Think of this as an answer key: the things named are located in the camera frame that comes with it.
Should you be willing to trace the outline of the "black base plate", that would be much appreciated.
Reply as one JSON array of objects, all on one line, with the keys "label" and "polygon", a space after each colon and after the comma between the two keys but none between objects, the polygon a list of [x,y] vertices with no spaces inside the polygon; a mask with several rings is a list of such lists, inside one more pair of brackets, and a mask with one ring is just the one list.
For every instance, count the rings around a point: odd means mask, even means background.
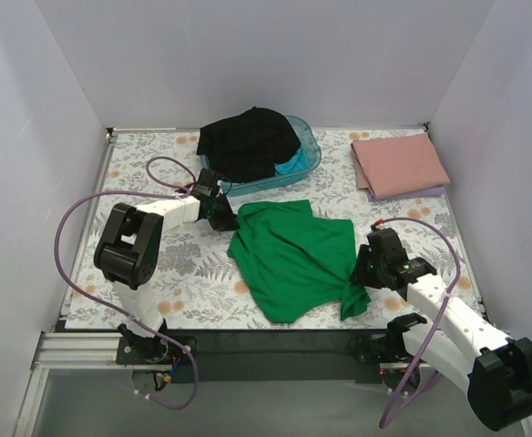
[{"label": "black base plate", "polygon": [[167,330],[188,348],[199,380],[379,383],[411,361],[386,329]]}]

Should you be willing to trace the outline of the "green t-shirt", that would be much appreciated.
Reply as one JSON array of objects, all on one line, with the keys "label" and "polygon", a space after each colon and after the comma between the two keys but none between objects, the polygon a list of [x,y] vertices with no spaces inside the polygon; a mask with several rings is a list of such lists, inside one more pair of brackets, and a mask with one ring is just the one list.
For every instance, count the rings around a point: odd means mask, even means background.
[{"label": "green t-shirt", "polygon": [[350,281],[357,253],[349,219],[317,218],[306,200],[247,203],[227,254],[266,319],[290,324],[337,301],[340,320],[367,311],[366,288]]}]

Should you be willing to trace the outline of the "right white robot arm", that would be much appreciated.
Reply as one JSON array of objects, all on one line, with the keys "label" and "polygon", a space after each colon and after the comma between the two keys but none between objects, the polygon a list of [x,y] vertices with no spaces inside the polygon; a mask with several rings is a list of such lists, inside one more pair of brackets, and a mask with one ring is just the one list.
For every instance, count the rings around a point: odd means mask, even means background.
[{"label": "right white robot arm", "polygon": [[388,323],[380,354],[429,364],[466,395],[491,431],[532,416],[532,341],[513,339],[451,296],[428,261],[408,257],[394,229],[372,228],[351,281],[393,290],[416,308]]}]

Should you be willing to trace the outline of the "blue plastic basket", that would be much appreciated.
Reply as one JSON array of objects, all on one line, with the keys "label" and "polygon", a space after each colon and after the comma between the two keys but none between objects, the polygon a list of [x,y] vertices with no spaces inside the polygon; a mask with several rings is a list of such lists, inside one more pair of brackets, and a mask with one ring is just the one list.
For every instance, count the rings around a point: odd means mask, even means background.
[{"label": "blue plastic basket", "polygon": [[202,127],[197,155],[204,168],[223,177],[231,196],[298,182],[322,159],[308,123],[264,107]]}]

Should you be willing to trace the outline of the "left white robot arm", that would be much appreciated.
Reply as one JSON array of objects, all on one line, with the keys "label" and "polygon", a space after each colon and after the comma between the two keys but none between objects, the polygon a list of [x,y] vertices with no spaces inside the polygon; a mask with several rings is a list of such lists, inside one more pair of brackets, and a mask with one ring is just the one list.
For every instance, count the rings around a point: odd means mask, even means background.
[{"label": "left white robot arm", "polygon": [[147,363],[162,362],[169,351],[167,340],[157,334],[163,317],[151,285],[163,234],[203,219],[216,231],[237,229],[237,216],[227,199],[229,187],[225,177],[204,168],[189,194],[138,206],[117,203],[108,216],[94,265],[112,283],[128,314],[121,330],[140,337],[137,353]]}]

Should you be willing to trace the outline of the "aluminium frame rail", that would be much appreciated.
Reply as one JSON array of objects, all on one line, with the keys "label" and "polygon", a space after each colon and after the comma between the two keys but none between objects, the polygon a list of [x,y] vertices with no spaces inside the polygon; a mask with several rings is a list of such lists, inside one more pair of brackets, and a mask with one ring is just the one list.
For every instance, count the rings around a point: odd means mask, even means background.
[{"label": "aluminium frame rail", "polygon": [[120,335],[111,332],[44,333],[33,369],[102,370],[116,367]]}]

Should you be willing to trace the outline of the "light blue t-shirt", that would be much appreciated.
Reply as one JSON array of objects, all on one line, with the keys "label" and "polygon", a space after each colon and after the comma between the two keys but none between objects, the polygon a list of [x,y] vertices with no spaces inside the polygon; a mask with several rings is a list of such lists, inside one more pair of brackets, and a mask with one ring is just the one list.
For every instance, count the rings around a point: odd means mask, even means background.
[{"label": "light blue t-shirt", "polygon": [[275,170],[275,175],[279,176],[279,175],[287,175],[287,174],[295,173],[298,171],[303,171],[307,169],[308,167],[309,167],[308,157],[303,147],[299,147],[291,159],[281,164],[275,164],[274,170]]}]

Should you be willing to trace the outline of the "black t-shirt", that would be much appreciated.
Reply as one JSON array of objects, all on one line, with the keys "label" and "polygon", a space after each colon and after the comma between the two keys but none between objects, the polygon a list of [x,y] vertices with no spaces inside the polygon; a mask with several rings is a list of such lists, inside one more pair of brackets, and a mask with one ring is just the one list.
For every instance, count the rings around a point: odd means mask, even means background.
[{"label": "black t-shirt", "polygon": [[230,181],[246,183],[274,177],[274,165],[291,159],[300,145],[284,115],[253,107],[202,127],[197,154]]}]

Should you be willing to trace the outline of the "folded lavender t-shirt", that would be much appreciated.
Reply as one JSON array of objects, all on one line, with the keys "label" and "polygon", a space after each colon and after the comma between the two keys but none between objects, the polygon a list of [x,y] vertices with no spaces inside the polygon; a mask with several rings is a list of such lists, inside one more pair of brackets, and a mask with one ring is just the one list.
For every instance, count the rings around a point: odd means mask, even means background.
[{"label": "folded lavender t-shirt", "polygon": [[445,186],[435,186],[432,188],[425,188],[421,190],[410,191],[410,192],[382,197],[382,198],[376,197],[375,194],[369,188],[365,188],[363,191],[367,195],[369,202],[376,202],[376,201],[389,201],[389,200],[399,200],[399,199],[408,199],[408,198],[439,197],[445,193]]}]

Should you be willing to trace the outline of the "folded pink t-shirt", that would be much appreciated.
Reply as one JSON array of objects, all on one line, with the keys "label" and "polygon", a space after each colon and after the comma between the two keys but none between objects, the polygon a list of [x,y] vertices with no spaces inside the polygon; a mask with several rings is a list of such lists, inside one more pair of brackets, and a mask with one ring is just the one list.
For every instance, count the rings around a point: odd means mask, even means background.
[{"label": "folded pink t-shirt", "polygon": [[450,183],[426,133],[356,140],[351,151],[356,187],[369,188],[378,198]]}]

